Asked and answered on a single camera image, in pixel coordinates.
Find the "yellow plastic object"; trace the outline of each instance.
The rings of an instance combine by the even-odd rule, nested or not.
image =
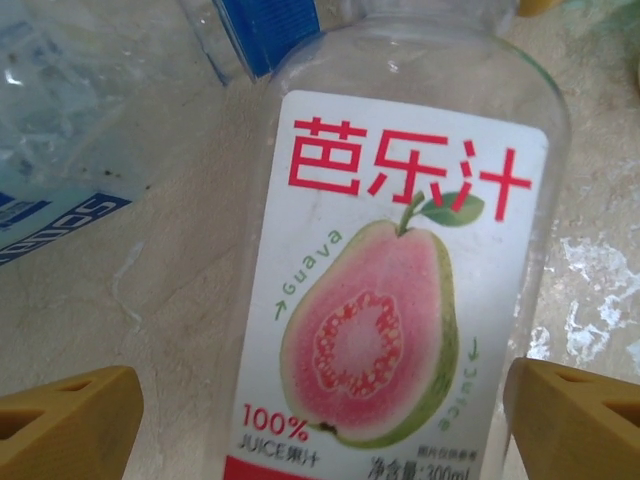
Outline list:
[[[518,15],[520,17],[534,17],[562,2],[563,0],[521,0]]]
[[[0,480],[120,480],[142,411],[129,367],[2,397]]]
[[[640,385],[522,358],[504,406],[530,480],[640,479]]]

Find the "white label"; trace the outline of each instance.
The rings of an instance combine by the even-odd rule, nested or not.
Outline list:
[[[479,477],[547,148],[457,112],[286,96],[225,480]]]

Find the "guava stem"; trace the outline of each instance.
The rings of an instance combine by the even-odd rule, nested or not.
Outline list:
[[[404,213],[402,214],[402,218],[400,219],[400,223],[398,224],[398,228],[396,230],[399,237],[409,231],[409,221],[411,220],[411,217],[415,215],[415,209],[422,202],[424,202],[424,193],[418,192],[413,196],[413,199],[411,200],[411,203],[407,205],[407,208],[405,208]]]

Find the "pink guava flesh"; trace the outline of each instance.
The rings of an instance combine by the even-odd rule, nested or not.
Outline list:
[[[281,370],[293,413],[351,442],[400,425],[440,358],[441,274],[430,232],[363,228],[287,326]]]

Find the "bottle neck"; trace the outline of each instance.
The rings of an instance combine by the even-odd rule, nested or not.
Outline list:
[[[507,31],[518,0],[360,0],[345,12],[351,20],[381,15],[437,18],[493,34]]]

